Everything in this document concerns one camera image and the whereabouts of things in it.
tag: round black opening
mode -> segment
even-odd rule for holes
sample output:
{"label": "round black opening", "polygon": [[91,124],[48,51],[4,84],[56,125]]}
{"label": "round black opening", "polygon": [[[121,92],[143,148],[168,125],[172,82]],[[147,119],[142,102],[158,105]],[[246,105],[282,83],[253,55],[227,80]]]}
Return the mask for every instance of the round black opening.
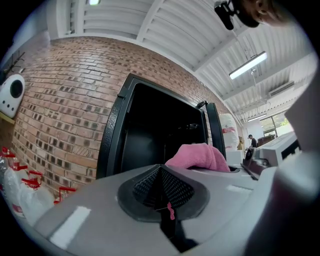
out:
{"label": "round black opening", "polygon": [[20,95],[22,94],[22,90],[23,90],[22,82],[20,80],[13,81],[10,87],[11,96],[14,98],[19,98]]}

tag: nose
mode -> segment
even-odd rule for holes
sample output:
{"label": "nose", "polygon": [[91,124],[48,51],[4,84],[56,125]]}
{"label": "nose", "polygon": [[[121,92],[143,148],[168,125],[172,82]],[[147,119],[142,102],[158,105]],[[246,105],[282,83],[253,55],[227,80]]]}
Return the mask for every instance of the nose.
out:
{"label": "nose", "polygon": [[268,4],[266,0],[256,0],[255,9],[258,13],[266,15],[268,12]]}

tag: white ceiling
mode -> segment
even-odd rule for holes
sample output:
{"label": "white ceiling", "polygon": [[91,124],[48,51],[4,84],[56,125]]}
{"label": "white ceiling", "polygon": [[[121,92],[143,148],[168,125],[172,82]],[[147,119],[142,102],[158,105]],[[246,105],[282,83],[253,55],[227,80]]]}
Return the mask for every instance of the white ceiling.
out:
{"label": "white ceiling", "polygon": [[[309,84],[318,65],[298,26],[261,24],[251,29],[235,18],[234,31],[228,31],[214,11],[213,0],[88,2],[56,0],[56,12],[47,15],[55,16],[59,38],[108,37],[153,50],[195,75],[242,123],[261,113],[287,109]],[[268,58],[255,67],[257,93],[250,71],[230,79],[230,72],[262,51]],[[268,98],[269,91],[289,81],[295,86]]]}

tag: ceiling vent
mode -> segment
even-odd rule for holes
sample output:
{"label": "ceiling vent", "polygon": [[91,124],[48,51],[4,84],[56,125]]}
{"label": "ceiling vent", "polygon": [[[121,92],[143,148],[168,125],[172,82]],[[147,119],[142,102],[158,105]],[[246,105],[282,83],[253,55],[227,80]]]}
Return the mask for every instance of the ceiling vent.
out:
{"label": "ceiling vent", "polygon": [[274,97],[280,93],[283,93],[284,91],[290,89],[292,86],[295,85],[294,81],[289,81],[281,86],[279,86],[277,89],[269,91],[269,97]]}

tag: wooden shelf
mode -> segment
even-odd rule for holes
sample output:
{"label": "wooden shelf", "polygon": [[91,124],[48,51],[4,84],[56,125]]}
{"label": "wooden shelf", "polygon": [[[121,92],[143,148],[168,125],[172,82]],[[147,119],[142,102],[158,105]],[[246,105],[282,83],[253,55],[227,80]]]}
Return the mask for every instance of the wooden shelf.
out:
{"label": "wooden shelf", "polygon": [[6,116],[4,113],[0,112],[0,118],[2,118],[3,120],[7,121],[10,124],[15,124],[16,121],[11,119],[10,117]]}

